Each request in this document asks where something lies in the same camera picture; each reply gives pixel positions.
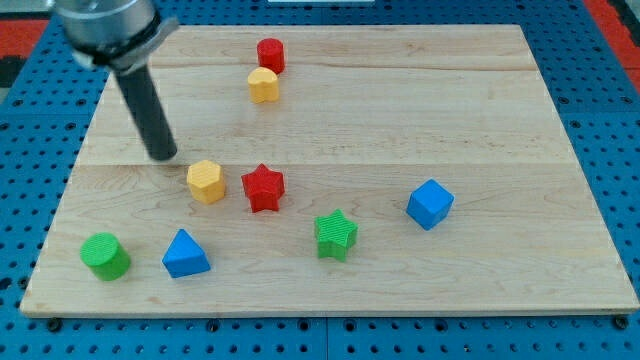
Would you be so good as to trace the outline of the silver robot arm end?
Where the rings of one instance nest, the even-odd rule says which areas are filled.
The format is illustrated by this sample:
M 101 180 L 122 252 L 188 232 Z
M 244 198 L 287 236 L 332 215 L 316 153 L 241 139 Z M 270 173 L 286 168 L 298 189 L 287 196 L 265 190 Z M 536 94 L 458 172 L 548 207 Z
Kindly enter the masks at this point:
M 152 0 L 51 0 L 73 58 L 83 67 L 129 74 L 179 28 L 160 15 Z

